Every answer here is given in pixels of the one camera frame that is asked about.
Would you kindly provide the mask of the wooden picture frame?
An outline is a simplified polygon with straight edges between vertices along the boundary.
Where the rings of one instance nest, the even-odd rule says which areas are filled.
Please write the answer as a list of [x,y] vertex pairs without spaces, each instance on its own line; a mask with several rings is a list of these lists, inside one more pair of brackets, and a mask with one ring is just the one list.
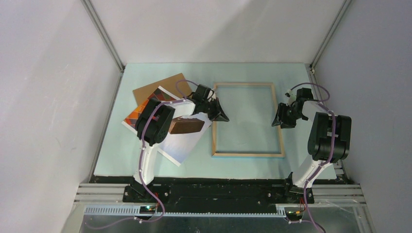
[[214,89],[229,122],[213,122],[212,155],[233,158],[285,158],[273,83],[219,82]]

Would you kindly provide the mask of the colourful printed photo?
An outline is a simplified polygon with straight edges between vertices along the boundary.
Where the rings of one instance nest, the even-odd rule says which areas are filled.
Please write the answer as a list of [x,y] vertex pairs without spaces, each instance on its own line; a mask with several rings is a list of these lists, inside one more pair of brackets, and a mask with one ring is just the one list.
[[[143,103],[138,105],[138,107],[123,120],[122,124],[134,134],[137,134],[135,123],[150,98],[156,98],[160,101],[178,99],[176,95],[158,86]],[[205,113],[175,117],[158,151],[175,165],[180,166],[184,160],[190,156],[191,151],[205,131],[210,127],[211,123]]]

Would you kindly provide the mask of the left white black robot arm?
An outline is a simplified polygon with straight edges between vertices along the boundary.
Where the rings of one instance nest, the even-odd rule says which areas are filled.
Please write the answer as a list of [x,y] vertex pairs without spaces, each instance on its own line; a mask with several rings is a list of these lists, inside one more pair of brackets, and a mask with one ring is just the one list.
[[179,166],[190,155],[213,121],[228,122],[213,89],[199,84],[181,97],[159,87],[153,97],[141,106],[134,127],[142,142],[139,164],[134,179],[140,184],[135,196],[141,202],[153,198],[150,184],[155,177],[158,153]]

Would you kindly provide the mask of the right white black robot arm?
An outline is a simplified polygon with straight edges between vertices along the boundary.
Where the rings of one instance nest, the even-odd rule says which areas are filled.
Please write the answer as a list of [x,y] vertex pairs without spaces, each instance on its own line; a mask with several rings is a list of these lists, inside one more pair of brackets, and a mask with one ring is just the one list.
[[295,203],[308,192],[321,172],[348,156],[352,119],[335,114],[322,100],[314,98],[310,88],[289,89],[285,95],[288,102],[278,104],[272,126],[293,129],[300,119],[312,123],[308,156],[285,179],[286,187],[282,190],[284,200]]

